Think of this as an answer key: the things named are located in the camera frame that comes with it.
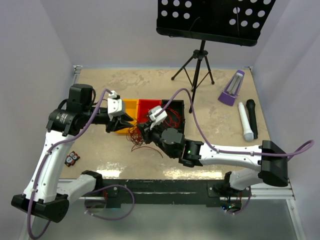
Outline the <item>black plastic bin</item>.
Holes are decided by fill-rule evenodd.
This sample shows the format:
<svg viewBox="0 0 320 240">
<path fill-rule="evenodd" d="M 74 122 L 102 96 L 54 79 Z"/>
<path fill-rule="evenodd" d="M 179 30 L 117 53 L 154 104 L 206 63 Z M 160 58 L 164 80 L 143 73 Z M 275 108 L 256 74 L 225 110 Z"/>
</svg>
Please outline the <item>black plastic bin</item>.
<svg viewBox="0 0 320 240">
<path fill-rule="evenodd" d="M 166 119 L 160 124 L 162 130 L 174 128 L 180 133 L 185 132 L 185 104 L 183 100 L 173 100 L 165 109 Z"/>
</svg>

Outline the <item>red plastic bin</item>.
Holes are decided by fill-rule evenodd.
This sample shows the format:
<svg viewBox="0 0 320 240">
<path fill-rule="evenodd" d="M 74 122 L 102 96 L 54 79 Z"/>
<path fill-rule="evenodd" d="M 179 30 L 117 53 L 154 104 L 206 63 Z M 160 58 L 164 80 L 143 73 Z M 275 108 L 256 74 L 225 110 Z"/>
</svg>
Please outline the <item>red plastic bin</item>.
<svg viewBox="0 0 320 240">
<path fill-rule="evenodd" d="M 160 99 L 139 99 L 137 123 L 146 123 L 149 120 L 149 110 L 154 107 L 160 106 L 162 101 Z"/>
</svg>

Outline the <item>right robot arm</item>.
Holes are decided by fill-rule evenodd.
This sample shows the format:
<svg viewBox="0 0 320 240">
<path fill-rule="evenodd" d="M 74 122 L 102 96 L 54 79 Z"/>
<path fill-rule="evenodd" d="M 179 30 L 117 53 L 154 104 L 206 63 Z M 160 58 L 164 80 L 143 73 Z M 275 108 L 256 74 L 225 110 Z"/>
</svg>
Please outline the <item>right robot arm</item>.
<svg viewBox="0 0 320 240">
<path fill-rule="evenodd" d="M 137 128 L 143 142 L 154 143 L 169 158 L 178 159 L 185 167 L 226 165 L 241 167 L 227 172 L 218 191 L 233 197 L 247 187 L 265 183 L 273 187 L 288 186 L 288 158 L 285 152 L 270 140 L 247 147 L 219 146 L 186 139 L 175 128 L 152 127 L 139 123 Z"/>
</svg>

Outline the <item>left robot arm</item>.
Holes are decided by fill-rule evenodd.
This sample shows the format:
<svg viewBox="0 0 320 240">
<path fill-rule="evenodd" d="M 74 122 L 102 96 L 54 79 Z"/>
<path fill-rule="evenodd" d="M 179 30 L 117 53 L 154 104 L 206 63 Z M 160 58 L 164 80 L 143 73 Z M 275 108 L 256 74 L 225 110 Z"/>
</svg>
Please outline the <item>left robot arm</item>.
<svg viewBox="0 0 320 240">
<path fill-rule="evenodd" d="M 59 178 L 70 156 L 70 149 L 91 124 L 104 125 L 107 133 L 132 127 L 124 101 L 114 90 L 108 93 L 107 106 L 102 97 L 95 102 L 96 91 L 88 84 L 73 84 L 64 99 L 48 117 L 45 142 L 33 176 L 22 194 L 12 197 L 11 205 L 29 216 L 58 223 L 69 206 L 83 195 L 99 196 L 104 190 L 102 175 L 86 170 L 66 187 Z"/>
</svg>

